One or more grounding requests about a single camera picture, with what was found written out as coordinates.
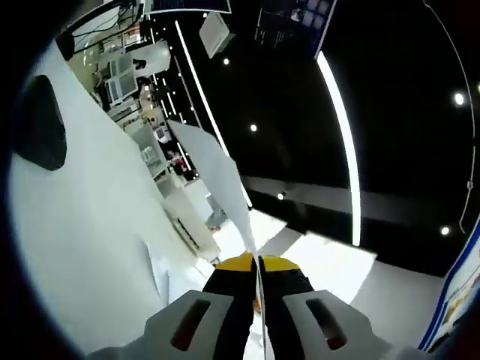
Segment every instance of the wall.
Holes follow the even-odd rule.
[[[184,190],[202,221],[207,221],[213,213],[213,209],[206,199],[210,192],[203,183],[203,180],[199,178],[191,182]]]
[[[391,344],[417,347],[434,313],[443,279],[375,261],[350,303]]]

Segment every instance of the recessed light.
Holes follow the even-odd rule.
[[[440,228],[440,234],[447,236],[450,233],[450,226],[442,226]]]
[[[465,103],[465,97],[460,92],[455,93],[455,95],[453,96],[453,100],[457,105],[460,106]]]

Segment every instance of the ceiling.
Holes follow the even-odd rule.
[[[431,1],[457,45],[475,91],[480,80],[479,45],[473,44],[474,21],[467,3],[447,8],[446,1]],[[286,186],[296,182],[347,189],[344,143],[316,61],[301,47],[286,51],[259,46],[254,35],[260,1],[230,4],[232,14],[223,18],[236,36],[212,59],[198,35],[202,13],[154,17],[159,36],[173,46],[204,128],[213,133],[174,20],[179,21],[211,112],[242,176],[280,180]],[[434,201],[453,229],[445,238],[436,223],[408,226],[362,219],[361,246],[387,263],[444,275],[466,240],[457,224],[473,146],[469,107],[455,106],[452,100],[465,85],[448,38],[421,0],[338,0],[322,51],[349,117],[361,190]],[[230,60],[228,65],[224,58]],[[176,68],[161,76],[179,82]],[[478,109],[479,93],[473,96]],[[190,103],[183,99],[175,106],[185,114]],[[252,124],[258,128],[255,133]],[[249,194],[253,207],[292,227],[351,242],[349,214],[280,202],[257,191]],[[479,200],[474,189],[464,224],[467,233],[479,213]],[[436,260],[428,262],[426,257]]]

